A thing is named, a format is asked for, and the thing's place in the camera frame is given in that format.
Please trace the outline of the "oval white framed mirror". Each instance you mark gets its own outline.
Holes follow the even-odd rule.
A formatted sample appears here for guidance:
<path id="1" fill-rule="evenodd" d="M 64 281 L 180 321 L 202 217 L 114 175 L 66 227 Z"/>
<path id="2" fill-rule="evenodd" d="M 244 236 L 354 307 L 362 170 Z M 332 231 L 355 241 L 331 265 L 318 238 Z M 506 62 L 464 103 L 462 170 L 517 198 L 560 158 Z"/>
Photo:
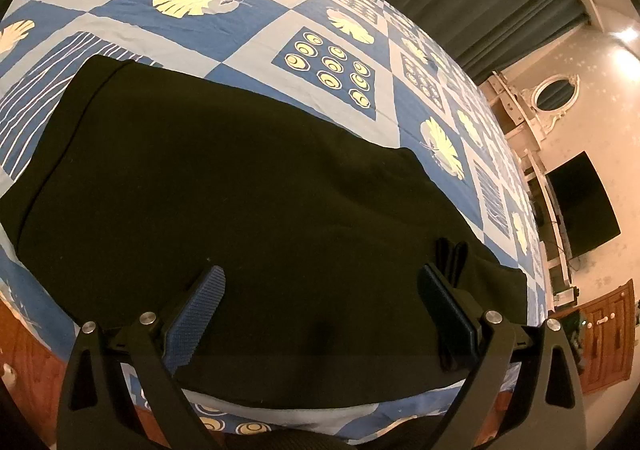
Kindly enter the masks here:
<path id="1" fill-rule="evenodd" d="M 546 136 L 575 105 L 580 92 L 578 75 L 554 75 L 535 88 L 532 109 Z"/>

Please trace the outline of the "black television screen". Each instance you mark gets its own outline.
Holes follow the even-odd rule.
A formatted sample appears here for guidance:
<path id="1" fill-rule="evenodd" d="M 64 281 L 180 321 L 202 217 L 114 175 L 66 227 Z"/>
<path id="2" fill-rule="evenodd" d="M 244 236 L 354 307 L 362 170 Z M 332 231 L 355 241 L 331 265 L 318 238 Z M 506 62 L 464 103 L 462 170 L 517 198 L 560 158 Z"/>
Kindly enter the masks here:
<path id="1" fill-rule="evenodd" d="M 586 152 L 549 171 L 547 179 L 559 205 L 573 258 L 620 235 L 613 205 Z"/>

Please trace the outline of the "black pants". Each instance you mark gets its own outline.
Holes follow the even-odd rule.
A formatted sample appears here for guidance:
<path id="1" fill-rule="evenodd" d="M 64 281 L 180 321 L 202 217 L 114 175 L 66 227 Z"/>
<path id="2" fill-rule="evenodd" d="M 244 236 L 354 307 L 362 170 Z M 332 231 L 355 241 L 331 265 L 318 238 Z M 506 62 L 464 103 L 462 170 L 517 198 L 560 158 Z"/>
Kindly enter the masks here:
<path id="1" fill-rule="evenodd" d="M 194 392 L 331 409 L 423 394 L 444 337 L 434 263 L 485 309 L 527 319 L 527 284 L 408 149 L 243 89 L 104 56 L 65 88 L 1 200 L 17 258 L 76 322 L 165 313 L 213 267 L 226 289 L 189 364 Z"/>

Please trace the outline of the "white tv console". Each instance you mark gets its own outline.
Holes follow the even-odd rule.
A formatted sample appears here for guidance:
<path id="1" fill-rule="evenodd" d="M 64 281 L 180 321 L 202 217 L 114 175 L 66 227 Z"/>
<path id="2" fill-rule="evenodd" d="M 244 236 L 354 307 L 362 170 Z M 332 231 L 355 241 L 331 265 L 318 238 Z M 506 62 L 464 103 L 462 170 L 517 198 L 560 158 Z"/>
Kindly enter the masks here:
<path id="1" fill-rule="evenodd" d="M 572 280 L 572 252 L 566 228 L 539 156 L 525 150 L 521 158 L 521 168 L 539 240 L 546 309 L 548 314 L 560 314 L 576 307 L 579 295 L 579 289 Z"/>

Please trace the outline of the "white dressing table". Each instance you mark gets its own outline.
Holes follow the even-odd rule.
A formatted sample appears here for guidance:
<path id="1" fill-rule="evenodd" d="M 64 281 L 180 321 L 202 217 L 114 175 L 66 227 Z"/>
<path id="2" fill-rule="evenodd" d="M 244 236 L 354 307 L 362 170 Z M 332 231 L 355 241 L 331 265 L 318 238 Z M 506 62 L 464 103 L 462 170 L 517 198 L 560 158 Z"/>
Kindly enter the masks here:
<path id="1" fill-rule="evenodd" d="M 492 72 L 480 85 L 480 91 L 487 98 L 506 142 L 518 158 L 538 155 L 546 136 L 540 119 L 523 93 L 509 84 L 502 72 Z"/>

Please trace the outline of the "blue patterned bed sheet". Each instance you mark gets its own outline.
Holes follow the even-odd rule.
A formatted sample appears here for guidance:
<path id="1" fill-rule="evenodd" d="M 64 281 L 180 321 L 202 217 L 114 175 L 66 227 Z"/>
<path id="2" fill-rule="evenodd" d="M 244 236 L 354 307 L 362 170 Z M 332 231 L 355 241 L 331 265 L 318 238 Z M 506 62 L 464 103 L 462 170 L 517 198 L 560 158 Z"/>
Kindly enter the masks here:
<path id="1" fill-rule="evenodd" d="M 26 169 L 62 93 L 101 54 L 231 84 L 411 147 L 544 315 L 518 162 L 460 66 L 383 0 L 13 0 L 1 23 L 1 183 Z"/>

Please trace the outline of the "brown wooden door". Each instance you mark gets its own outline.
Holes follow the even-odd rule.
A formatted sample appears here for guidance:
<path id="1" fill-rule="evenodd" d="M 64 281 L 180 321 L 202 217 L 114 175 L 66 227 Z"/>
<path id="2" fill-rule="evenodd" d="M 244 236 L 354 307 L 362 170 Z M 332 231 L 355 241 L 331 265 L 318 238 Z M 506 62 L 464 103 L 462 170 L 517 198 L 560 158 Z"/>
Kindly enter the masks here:
<path id="1" fill-rule="evenodd" d="M 585 396 L 627 381 L 634 360 L 634 281 L 583 303 L 586 317 L 584 358 L 580 375 Z"/>

